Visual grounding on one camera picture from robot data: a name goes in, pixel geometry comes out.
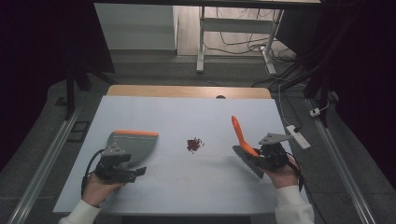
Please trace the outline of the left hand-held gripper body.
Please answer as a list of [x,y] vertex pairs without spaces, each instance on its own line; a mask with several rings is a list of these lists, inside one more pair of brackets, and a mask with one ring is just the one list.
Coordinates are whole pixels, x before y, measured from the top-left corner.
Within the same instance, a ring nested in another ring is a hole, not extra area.
[[106,182],[128,183],[130,173],[121,168],[124,162],[131,159],[131,155],[118,146],[107,147],[96,165],[94,173]]

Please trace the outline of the wooden table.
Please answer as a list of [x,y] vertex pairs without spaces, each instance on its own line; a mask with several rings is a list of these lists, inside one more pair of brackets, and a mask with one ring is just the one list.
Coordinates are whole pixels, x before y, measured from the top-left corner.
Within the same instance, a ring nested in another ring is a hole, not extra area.
[[218,98],[223,96],[226,99],[271,99],[271,93],[265,88],[241,87],[112,85],[106,95],[183,98]]

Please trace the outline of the person's right hand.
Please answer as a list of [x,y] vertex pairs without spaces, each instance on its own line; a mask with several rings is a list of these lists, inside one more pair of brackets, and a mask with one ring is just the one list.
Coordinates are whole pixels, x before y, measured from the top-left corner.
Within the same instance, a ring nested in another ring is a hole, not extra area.
[[299,184],[299,180],[297,174],[286,165],[282,170],[272,172],[265,169],[262,171],[268,175],[276,189],[281,189],[289,186],[297,186]]

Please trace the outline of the person's left hand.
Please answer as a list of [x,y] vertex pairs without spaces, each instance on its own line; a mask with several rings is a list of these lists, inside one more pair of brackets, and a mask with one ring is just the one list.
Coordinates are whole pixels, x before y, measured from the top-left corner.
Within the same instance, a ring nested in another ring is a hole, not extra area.
[[81,199],[93,207],[99,207],[100,203],[102,203],[112,191],[122,186],[123,183],[108,184],[101,180],[96,174],[91,174],[88,177],[87,185]]

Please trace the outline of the white power strip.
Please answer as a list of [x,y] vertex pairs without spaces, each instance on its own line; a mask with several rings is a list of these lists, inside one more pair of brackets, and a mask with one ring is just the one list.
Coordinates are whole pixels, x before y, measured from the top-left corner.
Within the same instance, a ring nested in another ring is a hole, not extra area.
[[294,140],[301,149],[308,149],[311,147],[311,145],[307,142],[303,135],[297,131],[294,125],[287,126],[286,130],[294,138]]

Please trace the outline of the white table frame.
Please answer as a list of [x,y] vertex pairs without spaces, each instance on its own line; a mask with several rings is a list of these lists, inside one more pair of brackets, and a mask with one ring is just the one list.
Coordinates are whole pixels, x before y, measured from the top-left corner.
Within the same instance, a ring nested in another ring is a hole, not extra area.
[[207,17],[205,15],[205,7],[200,7],[199,13],[199,45],[197,52],[196,72],[204,72],[205,64],[205,33],[218,32],[218,33],[245,33],[245,34],[261,34],[267,35],[267,42],[263,47],[259,47],[259,53],[262,55],[265,67],[269,75],[275,75],[276,69],[273,60],[270,56],[270,50],[275,40],[276,31],[280,23],[283,11],[281,9],[271,9],[273,14],[271,20],[260,19],[231,19],[216,16]]

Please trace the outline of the pile of red beans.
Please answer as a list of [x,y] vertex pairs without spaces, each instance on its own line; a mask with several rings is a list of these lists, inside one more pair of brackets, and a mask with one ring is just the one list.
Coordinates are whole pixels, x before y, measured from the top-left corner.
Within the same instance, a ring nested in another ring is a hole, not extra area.
[[187,150],[191,153],[195,153],[199,148],[203,147],[205,143],[201,138],[194,137],[193,139],[189,139],[187,141]]

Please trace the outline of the white cabinet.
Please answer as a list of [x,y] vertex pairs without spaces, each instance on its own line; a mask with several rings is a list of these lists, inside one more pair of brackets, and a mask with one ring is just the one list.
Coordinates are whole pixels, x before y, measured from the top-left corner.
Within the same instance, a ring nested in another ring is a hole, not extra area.
[[175,7],[102,3],[94,7],[110,49],[177,49]]

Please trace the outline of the white table cover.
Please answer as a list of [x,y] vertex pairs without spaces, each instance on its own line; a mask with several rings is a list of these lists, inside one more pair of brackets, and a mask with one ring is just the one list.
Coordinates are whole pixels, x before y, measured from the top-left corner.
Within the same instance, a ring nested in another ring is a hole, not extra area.
[[[253,147],[284,126],[272,99],[199,99],[105,96],[53,210],[71,212],[93,154],[116,130],[156,132],[153,151],[142,161],[144,175],[111,194],[103,210],[117,215],[232,216],[271,213],[276,190],[258,178],[234,153],[236,116]],[[197,152],[187,141],[201,138]]]

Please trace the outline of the grey dustpan with orange edge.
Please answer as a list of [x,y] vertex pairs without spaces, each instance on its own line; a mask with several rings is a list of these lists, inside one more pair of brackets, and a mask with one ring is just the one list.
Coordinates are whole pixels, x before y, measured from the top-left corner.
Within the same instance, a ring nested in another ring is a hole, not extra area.
[[105,156],[129,154],[129,167],[141,163],[155,148],[159,134],[153,132],[116,130],[108,138]]

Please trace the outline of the orange-handled grey brush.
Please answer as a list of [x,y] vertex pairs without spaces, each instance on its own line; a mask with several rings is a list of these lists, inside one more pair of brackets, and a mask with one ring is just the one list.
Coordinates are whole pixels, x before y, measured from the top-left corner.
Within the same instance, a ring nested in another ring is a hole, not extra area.
[[264,172],[258,168],[253,161],[254,159],[258,159],[260,154],[245,141],[242,129],[236,116],[232,116],[232,125],[239,142],[239,146],[234,146],[233,151],[258,178],[263,178]]

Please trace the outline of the dark curtain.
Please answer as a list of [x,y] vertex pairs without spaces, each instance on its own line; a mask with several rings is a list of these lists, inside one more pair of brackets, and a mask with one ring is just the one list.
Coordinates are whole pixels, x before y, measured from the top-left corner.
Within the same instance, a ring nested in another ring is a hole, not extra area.
[[337,113],[396,189],[396,0],[366,0],[332,65]]
[[73,73],[115,71],[95,0],[0,0],[0,171]]

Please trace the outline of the metal floor rail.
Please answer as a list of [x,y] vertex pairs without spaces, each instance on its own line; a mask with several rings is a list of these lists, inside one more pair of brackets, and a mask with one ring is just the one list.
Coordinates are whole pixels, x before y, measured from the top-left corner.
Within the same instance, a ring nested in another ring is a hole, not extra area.
[[50,175],[50,171],[52,170],[54,163],[63,149],[64,143],[67,140],[67,136],[70,134],[81,110],[82,105],[78,105],[76,109],[62,123],[61,128],[56,133],[51,144],[49,145],[43,160],[36,169],[35,174],[22,194],[21,199],[12,212],[7,224],[24,224],[28,218],[35,201],[37,200],[40,191],[44,187],[44,184]]
[[350,173],[347,163],[345,162],[339,147],[333,139],[333,136],[328,128],[326,128],[318,117],[313,117],[318,133],[320,134],[325,147],[327,148],[334,167],[339,174],[347,193],[355,207],[355,210],[361,220],[362,224],[376,224],[375,217],[366,202],[360,187],[358,186],[352,173]]

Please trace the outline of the black floor plate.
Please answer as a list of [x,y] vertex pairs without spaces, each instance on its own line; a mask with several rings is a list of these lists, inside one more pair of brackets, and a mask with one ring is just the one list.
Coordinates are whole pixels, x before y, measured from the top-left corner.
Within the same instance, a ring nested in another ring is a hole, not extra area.
[[82,143],[90,129],[89,121],[76,121],[70,131],[67,141],[71,143]]

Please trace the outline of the black metal stand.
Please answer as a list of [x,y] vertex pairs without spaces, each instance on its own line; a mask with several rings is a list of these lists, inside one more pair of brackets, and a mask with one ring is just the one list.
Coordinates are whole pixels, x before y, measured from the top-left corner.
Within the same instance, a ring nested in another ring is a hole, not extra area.
[[66,52],[64,58],[67,64],[65,73],[67,111],[64,119],[70,120],[73,113],[75,112],[75,83],[77,83],[83,91],[89,91],[92,87],[92,84],[88,78],[88,73],[95,75],[110,85],[117,84],[117,81],[107,76],[104,72],[80,60],[76,55],[75,50],[69,49]]

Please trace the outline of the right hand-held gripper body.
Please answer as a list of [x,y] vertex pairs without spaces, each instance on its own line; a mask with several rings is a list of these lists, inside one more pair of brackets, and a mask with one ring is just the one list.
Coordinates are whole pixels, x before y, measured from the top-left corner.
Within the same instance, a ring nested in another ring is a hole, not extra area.
[[259,141],[260,153],[268,162],[268,167],[263,169],[280,170],[287,165],[289,158],[281,143],[290,139],[291,136],[287,134],[268,133]]

